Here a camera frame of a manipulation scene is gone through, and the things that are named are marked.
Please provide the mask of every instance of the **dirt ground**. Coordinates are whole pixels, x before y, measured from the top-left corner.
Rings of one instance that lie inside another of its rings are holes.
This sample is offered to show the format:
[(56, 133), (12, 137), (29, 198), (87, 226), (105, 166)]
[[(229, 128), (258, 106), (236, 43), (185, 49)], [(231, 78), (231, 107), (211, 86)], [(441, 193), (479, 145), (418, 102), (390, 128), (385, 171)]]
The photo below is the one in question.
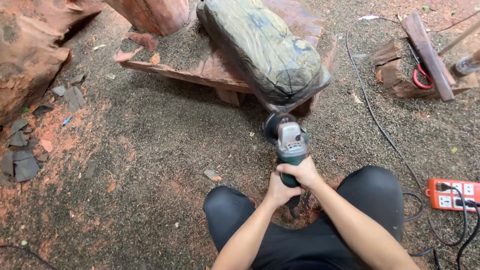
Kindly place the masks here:
[[(324, 91), (317, 110), (302, 122), (312, 137), (319, 171), (330, 184), (337, 184), (361, 166), (380, 165), (393, 171), (404, 190), (422, 194), (367, 111), (346, 53), (345, 33), (364, 15), (394, 19), (396, 14), (405, 17), (412, 11), (420, 12), (428, 29), (438, 30), (472, 14), (475, 7), (480, 8), (480, 0), (301, 3), (324, 16), (325, 31), (341, 38), (335, 80)], [(424, 11), (425, 5), (435, 11)], [(442, 33), (443, 41), (434, 45), (441, 47), (470, 23)], [(261, 130), (267, 112), (253, 96), (236, 108), (221, 102), (211, 88), (122, 69), (113, 55), (130, 26), (106, 7), (66, 43), (72, 57), (52, 87), (89, 71), (82, 84), (86, 108), (70, 113), (48, 91), (44, 100), (54, 99), (54, 111), (36, 118), (23, 115), (34, 128), (33, 136), (52, 141), (53, 151), (35, 179), (24, 184), (0, 179), (0, 245), (27, 241), (28, 248), (58, 269), (139, 269), (145, 263), (147, 269), (204, 270), (217, 255), (202, 211), (207, 193), (228, 185), (261, 201), (266, 191), (275, 157)], [(457, 47), (456, 53), (476, 49), (473, 40), (478, 40), (478, 34)], [(463, 93), (450, 103), (388, 97), (375, 83), (372, 56), (395, 35), (403, 34), (391, 22), (362, 21), (349, 41), (353, 53), (367, 55), (357, 59), (357, 65), (379, 121), (417, 172), (423, 188), (428, 178), (480, 181), (479, 90)], [(106, 46), (93, 49), (102, 44)], [(62, 126), (70, 116), (72, 121)], [(43, 149), (37, 146), (35, 153)], [(94, 177), (86, 179), (91, 161), (98, 165)], [(222, 180), (206, 178), (206, 169), (217, 171)], [(402, 245), (410, 252), (439, 246), (426, 215), (432, 216), (446, 239), (460, 234), (460, 213), (431, 210), (425, 203), (423, 217), (404, 228)], [(405, 205), (406, 215), (418, 206), (409, 197)], [(474, 215), (469, 217), (473, 227)], [(275, 222), (300, 226), (288, 220), (284, 209), (275, 214)], [(464, 252), (464, 269), (480, 269), (480, 257), (475, 255), (479, 249), (477, 237)], [(457, 247), (441, 246), (438, 251), (443, 269), (454, 269)], [(431, 255), (416, 261), (422, 270), (435, 269)], [(3, 269), (46, 269), (23, 252), (5, 249), (0, 250), (0, 264)]]

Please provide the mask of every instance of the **angle grinder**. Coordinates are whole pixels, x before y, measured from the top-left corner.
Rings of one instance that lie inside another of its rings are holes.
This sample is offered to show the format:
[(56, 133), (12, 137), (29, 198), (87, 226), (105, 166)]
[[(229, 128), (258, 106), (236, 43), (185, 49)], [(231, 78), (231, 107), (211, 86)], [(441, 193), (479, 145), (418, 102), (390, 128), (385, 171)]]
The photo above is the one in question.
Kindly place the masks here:
[[(307, 157), (310, 139), (306, 133), (302, 132), (296, 118), (292, 115), (272, 113), (263, 124), (263, 129), (266, 139), (276, 147), (278, 164), (299, 165)], [(300, 186), (293, 175), (280, 173), (280, 178), (288, 187)], [(300, 216), (295, 210), (299, 202), (300, 196), (294, 196), (285, 204), (290, 208), (294, 218)]]

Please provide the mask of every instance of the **hand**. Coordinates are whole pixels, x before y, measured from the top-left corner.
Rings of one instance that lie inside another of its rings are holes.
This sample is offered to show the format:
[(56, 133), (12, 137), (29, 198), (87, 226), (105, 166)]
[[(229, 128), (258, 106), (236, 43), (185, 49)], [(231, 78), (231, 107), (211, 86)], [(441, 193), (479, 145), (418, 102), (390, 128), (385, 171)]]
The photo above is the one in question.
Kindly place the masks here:
[(276, 170), (295, 176), (297, 181), (306, 188), (312, 188), (318, 181), (323, 181), (310, 156), (302, 160), (298, 166), (283, 163), (278, 165)]
[(300, 195), (304, 192), (301, 187), (287, 187), (280, 179), (280, 173), (275, 171), (270, 175), (270, 184), (268, 185), (267, 195), (264, 201), (271, 204), (275, 209), (284, 205), (290, 198)]

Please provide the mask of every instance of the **red wood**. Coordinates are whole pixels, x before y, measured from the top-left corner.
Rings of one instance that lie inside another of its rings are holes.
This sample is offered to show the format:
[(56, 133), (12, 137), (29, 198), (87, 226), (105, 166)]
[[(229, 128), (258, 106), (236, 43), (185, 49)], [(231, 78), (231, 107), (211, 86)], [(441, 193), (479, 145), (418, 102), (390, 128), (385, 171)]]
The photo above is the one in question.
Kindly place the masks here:
[(187, 22), (188, 0), (105, 0), (135, 28), (159, 36), (177, 32)]

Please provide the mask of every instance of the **black pants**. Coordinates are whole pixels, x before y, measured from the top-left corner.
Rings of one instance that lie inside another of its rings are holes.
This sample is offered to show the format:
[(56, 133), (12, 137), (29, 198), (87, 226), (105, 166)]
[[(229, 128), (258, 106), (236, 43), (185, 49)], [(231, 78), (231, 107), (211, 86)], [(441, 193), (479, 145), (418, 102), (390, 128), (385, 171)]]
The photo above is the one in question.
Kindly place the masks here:
[[(398, 242), (402, 241), (402, 189), (389, 170), (376, 166), (363, 167), (347, 176), (337, 192), (382, 225)], [(204, 211), (210, 235), (220, 252), (255, 208), (241, 192), (219, 186), (208, 194)], [(324, 260), (345, 270), (364, 267), (325, 212), (312, 224), (298, 230), (270, 223), (252, 268), (279, 269), (283, 263), (296, 259)]]

